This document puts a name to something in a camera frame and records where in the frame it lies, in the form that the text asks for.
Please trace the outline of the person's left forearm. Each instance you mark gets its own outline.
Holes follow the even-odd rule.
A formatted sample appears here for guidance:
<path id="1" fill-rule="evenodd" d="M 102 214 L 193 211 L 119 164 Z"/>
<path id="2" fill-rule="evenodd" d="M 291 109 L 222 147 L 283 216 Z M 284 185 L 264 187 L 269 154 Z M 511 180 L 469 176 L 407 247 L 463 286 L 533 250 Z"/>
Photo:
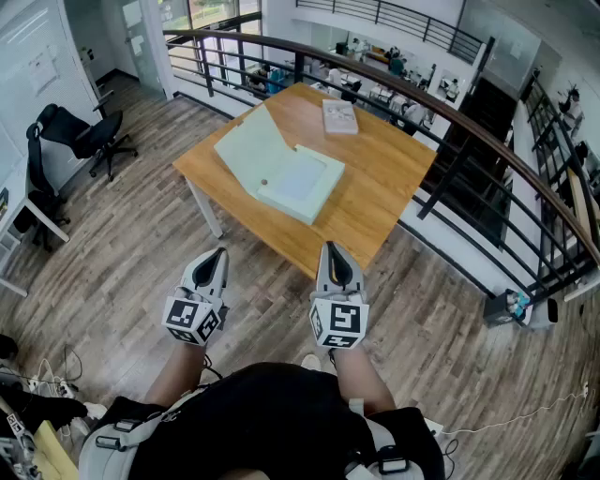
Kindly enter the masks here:
<path id="1" fill-rule="evenodd" d="M 163 369 L 144 397 L 147 404 L 170 408 L 184 394 L 196 389 L 204 369 L 206 348 L 177 342 Z"/>

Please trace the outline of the white printed book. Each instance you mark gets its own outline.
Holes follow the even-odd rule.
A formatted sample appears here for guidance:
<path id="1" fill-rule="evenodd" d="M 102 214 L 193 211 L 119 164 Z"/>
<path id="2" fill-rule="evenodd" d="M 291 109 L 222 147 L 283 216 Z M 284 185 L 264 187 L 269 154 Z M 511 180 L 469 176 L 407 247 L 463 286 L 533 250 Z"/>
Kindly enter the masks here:
<path id="1" fill-rule="evenodd" d="M 324 99 L 322 101 L 324 130 L 328 134 L 358 133 L 358 123 L 353 105 L 349 101 Z"/>

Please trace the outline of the black office chair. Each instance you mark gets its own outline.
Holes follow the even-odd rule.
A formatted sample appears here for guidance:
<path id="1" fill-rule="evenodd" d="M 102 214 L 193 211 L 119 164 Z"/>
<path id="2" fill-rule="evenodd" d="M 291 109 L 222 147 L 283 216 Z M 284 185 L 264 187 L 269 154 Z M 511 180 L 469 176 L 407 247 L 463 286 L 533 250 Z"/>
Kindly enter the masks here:
<path id="1" fill-rule="evenodd" d="M 62 217 L 60 214 L 60 210 L 66 203 L 66 200 L 55 192 L 43 170 L 39 123 L 29 126 L 26 130 L 26 138 L 28 146 L 28 174 L 29 180 L 33 185 L 33 189 L 28 194 L 28 199 L 57 226 L 68 225 L 70 218 Z"/>
<path id="2" fill-rule="evenodd" d="M 130 142 L 128 134 L 116 139 L 123 123 L 124 114 L 117 110 L 101 119 L 94 125 L 84 122 L 62 106 L 49 104 L 37 118 L 41 125 L 42 139 L 60 143 L 69 147 L 76 159 L 94 158 L 95 163 L 89 174 L 92 178 L 97 175 L 97 168 L 106 162 L 107 175 L 111 182 L 113 175 L 113 157 L 117 154 L 139 155 L 135 147 L 123 147 L 123 142 Z"/>

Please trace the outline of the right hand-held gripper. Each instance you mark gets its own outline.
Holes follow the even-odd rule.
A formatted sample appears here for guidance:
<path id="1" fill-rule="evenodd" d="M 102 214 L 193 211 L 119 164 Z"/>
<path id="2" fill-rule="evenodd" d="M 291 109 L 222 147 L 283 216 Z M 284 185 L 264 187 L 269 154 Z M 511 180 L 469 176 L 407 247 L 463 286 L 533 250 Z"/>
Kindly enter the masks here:
<path id="1" fill-rule="evenodd" d="M 317 271 L 318 296 L 311 300 L 309 320 L 320 347 L 351 350 L 366 336 L 369 305 L 361 291 L 363 271 L 354 257 L 336 242 L 326 241 Z M 331 292 L 331 282 L 342 291 Z"/>

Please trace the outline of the white desk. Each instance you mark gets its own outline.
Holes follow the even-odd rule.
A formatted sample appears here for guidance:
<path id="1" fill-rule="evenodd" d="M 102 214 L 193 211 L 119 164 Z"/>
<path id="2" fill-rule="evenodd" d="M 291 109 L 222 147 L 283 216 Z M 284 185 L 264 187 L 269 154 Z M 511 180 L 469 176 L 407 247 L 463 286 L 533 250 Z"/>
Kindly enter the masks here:
<path id="1" fill-rule="evenodd" d="M 10 256 L 21 240 L 13 235 L 9 228 L 24 208 L 27 208 L 43 225 L 67 243 L 70 237 L 28 198 L 30 187 L 27 159 L 23 157 L 14 164 L 10 174 L 2 184 L 0 193 L 7 191 L 7 209 L 0 217 L 0 286 L 4 286 L 23 298 L 28 296 L 27 290 L 8 281 L 3 272 Z"/>

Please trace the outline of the black balcony railing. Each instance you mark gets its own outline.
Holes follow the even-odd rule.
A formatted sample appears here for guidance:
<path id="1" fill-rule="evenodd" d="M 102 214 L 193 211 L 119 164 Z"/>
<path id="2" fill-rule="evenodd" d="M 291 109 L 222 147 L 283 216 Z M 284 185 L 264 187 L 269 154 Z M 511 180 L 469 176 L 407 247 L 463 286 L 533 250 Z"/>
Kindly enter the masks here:
<path id="1" fill-rule="evenodd" d="M 385 0 L 295 0 L 295 6 L 390 27 L 440 47 L 469 65 L 475 63 L 483 45 L 478 38 L 447 22 Z"/>

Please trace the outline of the black box with bottles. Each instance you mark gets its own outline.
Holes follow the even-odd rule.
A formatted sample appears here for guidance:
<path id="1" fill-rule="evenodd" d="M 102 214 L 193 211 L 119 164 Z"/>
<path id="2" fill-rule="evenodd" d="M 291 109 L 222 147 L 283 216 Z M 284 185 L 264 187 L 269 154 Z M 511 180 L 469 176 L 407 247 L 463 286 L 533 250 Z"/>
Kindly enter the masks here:
<path id="1" fill-rule="evenodd" d="M 524 292 L 506 289 L 504 293 L 489 298 L 484 306 L 483 321 L 489 327 L 509 323 L 525 325 L 531 299 Z"/>

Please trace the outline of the white floor box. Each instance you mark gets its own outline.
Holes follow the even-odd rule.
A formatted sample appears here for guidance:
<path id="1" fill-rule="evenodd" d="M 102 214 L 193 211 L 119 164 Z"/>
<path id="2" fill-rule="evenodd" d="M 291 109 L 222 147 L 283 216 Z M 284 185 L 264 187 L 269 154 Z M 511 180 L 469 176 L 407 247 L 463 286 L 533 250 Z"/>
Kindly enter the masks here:
<path id="1" fill-rule="evenodd" d="M 545 329 L 558 322 L 558 303 L 553 298 L 545 299 L 532 309 L 529 322 L 531 329 Z"/>

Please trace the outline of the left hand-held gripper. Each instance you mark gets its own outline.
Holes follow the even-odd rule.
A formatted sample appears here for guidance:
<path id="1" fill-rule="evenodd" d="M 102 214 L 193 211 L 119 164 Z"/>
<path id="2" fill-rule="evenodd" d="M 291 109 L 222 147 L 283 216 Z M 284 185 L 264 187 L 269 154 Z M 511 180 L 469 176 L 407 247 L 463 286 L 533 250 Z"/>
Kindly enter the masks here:
<path id="1" fill-rule="evenodd" d="M 175 339 L 205 347 L 223 329 L 229 309 L 214 296 L 221 296 L 227 286 L 229 261 L 227 249 L 217 247 L 187 265 L 181 286 L 166 299 L 161 321 Z"/>

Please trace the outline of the pale green box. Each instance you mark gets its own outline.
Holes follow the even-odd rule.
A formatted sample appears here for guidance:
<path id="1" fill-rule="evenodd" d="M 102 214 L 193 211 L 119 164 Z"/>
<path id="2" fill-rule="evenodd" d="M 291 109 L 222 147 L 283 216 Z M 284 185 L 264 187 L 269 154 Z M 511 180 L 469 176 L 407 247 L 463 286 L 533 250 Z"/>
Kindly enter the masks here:
<path id="1" fill-rule="evenodd" d="M 334 158 L 286 144 L 264 105 L 221 138 L 215 150 L 250 196 L 307 225 L 345 170 Z"/>

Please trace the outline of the large glass window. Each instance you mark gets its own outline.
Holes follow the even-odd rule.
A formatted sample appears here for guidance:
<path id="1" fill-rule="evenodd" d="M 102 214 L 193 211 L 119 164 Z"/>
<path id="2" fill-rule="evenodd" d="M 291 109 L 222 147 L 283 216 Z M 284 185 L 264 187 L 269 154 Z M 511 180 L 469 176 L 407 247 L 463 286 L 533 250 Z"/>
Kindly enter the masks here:
<path id="1" fill-rule="evenodd" d="M 262 10 L 262 0 L 187 0 L 193 28 Z"/>

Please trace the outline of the black railing with wooden handrail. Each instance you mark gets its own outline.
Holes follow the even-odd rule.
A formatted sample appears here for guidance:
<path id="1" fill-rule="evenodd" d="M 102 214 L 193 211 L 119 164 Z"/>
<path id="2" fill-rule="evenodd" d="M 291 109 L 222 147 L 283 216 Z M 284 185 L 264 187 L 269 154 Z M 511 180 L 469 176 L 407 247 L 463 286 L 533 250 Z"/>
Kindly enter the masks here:
<path id="1" fill-rule="evenodd" d="M 566 301 L 600 287 L 598 237 L 560 197 L 487 128 L 408 82 L 374 67 L 275 37 L 219 30 L 167 30 L 169 49 L 185 48 L 201 65 L 198 85 L 218 92 L 207 40 L 226 39 L 288 53 L 280 68 L 296 83 L 308 60 L 359 75 L 413 100 L 442 119 L 442 130 L 418 127 L 416 139 L 435 158 L 400 224 L 436 250 L 480 290 L 517 289 L 533 301 L 562 293 Z"/>

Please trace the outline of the person's right forearm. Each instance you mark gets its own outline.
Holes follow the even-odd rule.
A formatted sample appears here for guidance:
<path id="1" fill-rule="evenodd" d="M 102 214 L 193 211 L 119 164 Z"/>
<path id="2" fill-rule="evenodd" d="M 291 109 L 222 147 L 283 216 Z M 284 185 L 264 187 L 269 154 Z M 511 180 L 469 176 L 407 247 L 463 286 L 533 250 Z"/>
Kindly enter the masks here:
<path id="1" fill-rule="evenodd" d="M 366 415 L 393 411 L 397 407 L 389 388 L 361 344 L 353 349 L 334 349 L 332 355 L 338 388 L 344 399 L 362 399 Z"/>

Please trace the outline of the white table leg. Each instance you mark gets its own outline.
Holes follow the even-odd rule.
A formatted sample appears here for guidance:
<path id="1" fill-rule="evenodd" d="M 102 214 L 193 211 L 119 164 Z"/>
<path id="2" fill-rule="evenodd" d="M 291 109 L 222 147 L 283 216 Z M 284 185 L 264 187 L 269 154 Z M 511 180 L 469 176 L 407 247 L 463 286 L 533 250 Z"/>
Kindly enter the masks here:
<path id="1" fill-rule="evenodd" d="M 223 236 L 223 231 L 215 215 L 214 209 L 210 204 L 209 197 L 189 178 L 186 178 L 186 182 L 192 193 L 193 198 L 195 199 L 196 203 L 200 208 L 200 211 L 207 225 L 210 228 L 210 231 L 217 239 L 220 239 Z"/>

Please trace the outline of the person's black shirt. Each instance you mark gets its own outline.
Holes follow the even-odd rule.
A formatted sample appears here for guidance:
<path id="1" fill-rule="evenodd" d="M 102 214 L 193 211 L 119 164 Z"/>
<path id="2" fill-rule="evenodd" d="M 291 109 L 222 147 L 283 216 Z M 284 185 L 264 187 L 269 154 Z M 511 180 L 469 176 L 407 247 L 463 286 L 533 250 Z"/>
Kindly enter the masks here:
<path id="1" fill-rule="evenodd" d="M 240 470 L 268 480 L 346 480 L 379 469 L 368 420 L 337 378 L 293 364 L 260 363 L 215 382 L 142 442 L 127 480 L 220 480 Z"/>

